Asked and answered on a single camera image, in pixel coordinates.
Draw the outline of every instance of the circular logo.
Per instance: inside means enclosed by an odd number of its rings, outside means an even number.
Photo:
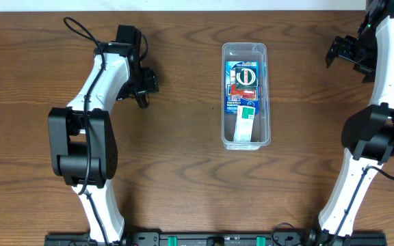
[[[237,72],[237,81],[242,85],[251,85],[257,79],[257,75],[249,68],[242,68]]]

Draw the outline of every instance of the wood grain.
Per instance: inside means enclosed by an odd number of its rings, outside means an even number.
[[[114,188],[127,223],[168,231],[309,227],[343,160],[344,121],[373,85],[350,64],[326,69],[334,37],[363,12],[0,13],[0,245],[43,245],[50,232],[89,229],[78,197],[51,169],[47,114],[64,107],[92,67],[93,45],[67,30],[70,14],[99,40],[135,25],[150,44],[144,65],[160,92],[142,110],[117,103]],[[272,142],[233,152],[221,142],[225,42],[268,48]],[[394,174],[394,158],[384,169]],[[378,176],[355,228],[384,230],[394,245],[394,182]]]

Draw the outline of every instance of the green and white packet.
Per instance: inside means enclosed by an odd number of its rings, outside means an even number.
[[[250,142],[252,139],[254,110],[254,107],[238,106],[234,142]]]

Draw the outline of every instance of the white wall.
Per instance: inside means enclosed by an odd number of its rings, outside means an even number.
[[[365,0],[0,0],[0,11],[364,10]]]

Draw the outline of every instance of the brown wooden surface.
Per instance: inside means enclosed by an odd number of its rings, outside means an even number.
[[[47,114],[64,107],[92,67],[93,44],[69,31],[68,13],[0,13],[0,245],[43,245],[50,232],[89,229],[79,198],[51,169]],[[149,109],[133,100],[111,115],[119,164],[114,188],[127,223],[163,231],[309,227],[343,159],[344,121],[373,84],[324,56],[355,35],[363,12],[77,12],[99,40],[118,24],[147,36],[145,65],[159,76]],[[255,152],[221,141],[225,42],[267,45],[272,142]],[[394,174],[394,158],[384,169]],[[377,176],[355,228],[394,245],[394,182]]]

